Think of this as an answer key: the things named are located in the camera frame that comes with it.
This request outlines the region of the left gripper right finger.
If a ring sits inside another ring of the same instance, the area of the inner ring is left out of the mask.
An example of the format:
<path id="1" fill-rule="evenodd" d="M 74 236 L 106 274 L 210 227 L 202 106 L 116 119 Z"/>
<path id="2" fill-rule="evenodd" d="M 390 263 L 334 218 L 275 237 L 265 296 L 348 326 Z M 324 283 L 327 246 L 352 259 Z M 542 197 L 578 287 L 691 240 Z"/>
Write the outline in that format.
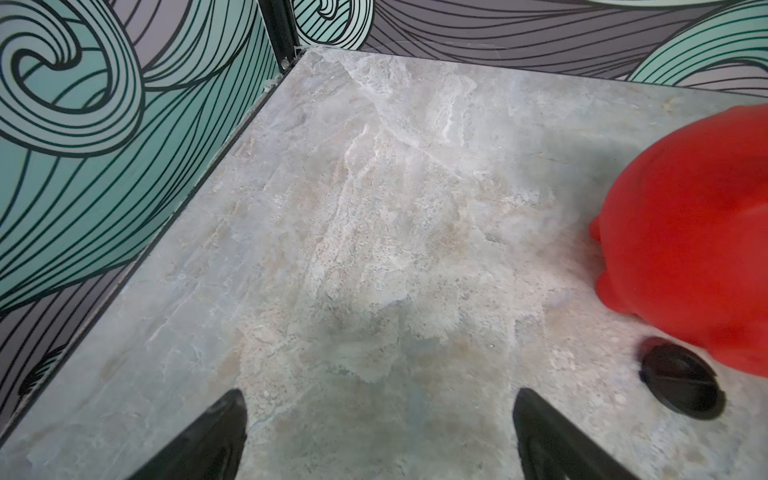
<path id="1" fill-rule="evenodd" d="M 637 479 L 531 388 L 518 391 L 512 418 L 525 480 Z"/>

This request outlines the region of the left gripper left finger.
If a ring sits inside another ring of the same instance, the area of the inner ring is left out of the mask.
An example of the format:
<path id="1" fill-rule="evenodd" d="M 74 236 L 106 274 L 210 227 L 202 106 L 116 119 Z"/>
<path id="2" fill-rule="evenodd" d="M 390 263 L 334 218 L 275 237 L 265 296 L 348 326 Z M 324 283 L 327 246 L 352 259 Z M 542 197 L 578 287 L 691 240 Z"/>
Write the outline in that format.
<path id="1" fill-rule="evenodd" d="M 233 480 L 247 439 L 247 406 L 231 389 L 140 467 L 130 480 Z"/>

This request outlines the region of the black piggy bank plug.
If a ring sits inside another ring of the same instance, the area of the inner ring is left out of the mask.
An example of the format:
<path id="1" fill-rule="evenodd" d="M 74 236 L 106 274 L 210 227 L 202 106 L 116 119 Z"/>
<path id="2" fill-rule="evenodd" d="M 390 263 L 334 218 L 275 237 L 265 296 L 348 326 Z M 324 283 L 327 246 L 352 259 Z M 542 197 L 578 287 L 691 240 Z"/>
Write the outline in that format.
<path id="1" fill-rule="evenodd" d="M 717 419 L 727 397 L 714 370 L 693 351 L 672 343 L 649 349 L 640 361 L 640 380 L 675 413 L 701 421 Z"/>

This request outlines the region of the red piggy bank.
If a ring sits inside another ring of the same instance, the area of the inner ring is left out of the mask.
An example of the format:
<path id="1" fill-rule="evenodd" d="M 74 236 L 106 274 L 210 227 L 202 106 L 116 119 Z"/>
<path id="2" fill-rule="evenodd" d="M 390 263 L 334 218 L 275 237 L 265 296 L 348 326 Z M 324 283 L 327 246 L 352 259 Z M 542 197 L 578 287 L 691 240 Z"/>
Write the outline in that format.
<path id="1" fill-rule="evenodd" d="M 730 368 L 767 373 L 767 108 L 737 106 L 661 138 L 590 224 L 596 283 L 633 314 Z"/>

